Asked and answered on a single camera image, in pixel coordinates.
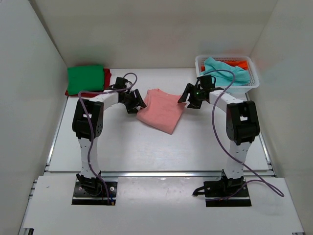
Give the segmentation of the pink t-shirt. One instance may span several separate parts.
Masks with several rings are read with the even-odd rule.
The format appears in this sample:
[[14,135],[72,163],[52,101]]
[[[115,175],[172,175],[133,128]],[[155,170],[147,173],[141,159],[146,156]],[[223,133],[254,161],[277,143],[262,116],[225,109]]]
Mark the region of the pink t-shirt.
[[171,135],[186,105],[185,102],[179,103],[179,99],[179,95],[168,94],[160,89],[148,90],[144,98],[146,107],[138,111],[136,118]]

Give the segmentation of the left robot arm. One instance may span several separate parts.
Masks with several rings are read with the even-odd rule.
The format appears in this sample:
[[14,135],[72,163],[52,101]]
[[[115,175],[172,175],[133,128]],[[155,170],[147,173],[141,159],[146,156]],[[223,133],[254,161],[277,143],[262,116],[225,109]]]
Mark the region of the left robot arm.
[[102,190],[97,144],[103,130],[104,111],[118,103],[124,104],[129,114],[146,107],[138,89],[105,91],[90,99],[79,98],[76,104],[72,129],[80,145],[82,166],[77,178],[87,180],[85,189],[92,195]]

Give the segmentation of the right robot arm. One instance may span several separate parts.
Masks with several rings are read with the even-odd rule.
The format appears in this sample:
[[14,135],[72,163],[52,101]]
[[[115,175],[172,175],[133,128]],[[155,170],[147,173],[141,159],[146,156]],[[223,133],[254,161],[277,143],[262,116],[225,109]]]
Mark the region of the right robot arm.
[[[228,156],[226,167],[223,169],[223,177],[226,178],[219,184],[221,194],[231,196],[237,185],[234,181],[243,179],[244,164],[247,152],[260,133],[259,120],[256,105],[253,101],[243,101],[226,93],[221,88],[202,88],[200,85],[188,83],[178,102],[189,102],[188,108],[200,109],[202,102],[207,101],[213,105],[212,127],[215,137]],[[226,149],[220,141],[215,127],[215,109],[219,108],[226,113],[225,130],[230,140]]]

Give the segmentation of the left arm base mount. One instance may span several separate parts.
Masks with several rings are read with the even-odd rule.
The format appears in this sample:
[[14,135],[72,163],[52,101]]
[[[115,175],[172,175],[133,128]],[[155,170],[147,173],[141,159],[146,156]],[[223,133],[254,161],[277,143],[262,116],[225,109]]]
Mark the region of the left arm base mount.
[[72,195],[73,205],[115,206],[117,181],[106,182],[107,190],[98,178],[86,178],[76,174],[76,182]]

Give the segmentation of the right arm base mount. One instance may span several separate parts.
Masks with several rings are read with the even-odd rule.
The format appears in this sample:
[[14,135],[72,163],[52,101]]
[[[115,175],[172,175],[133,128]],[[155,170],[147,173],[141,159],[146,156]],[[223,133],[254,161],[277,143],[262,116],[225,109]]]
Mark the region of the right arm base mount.
[[244,177],[227,178],[222,173],[221,178],[216,181],[204,181],[203,186],[195,189],[194,197],[203,195],[207,208],[218,207],[251,207],[249,191]]

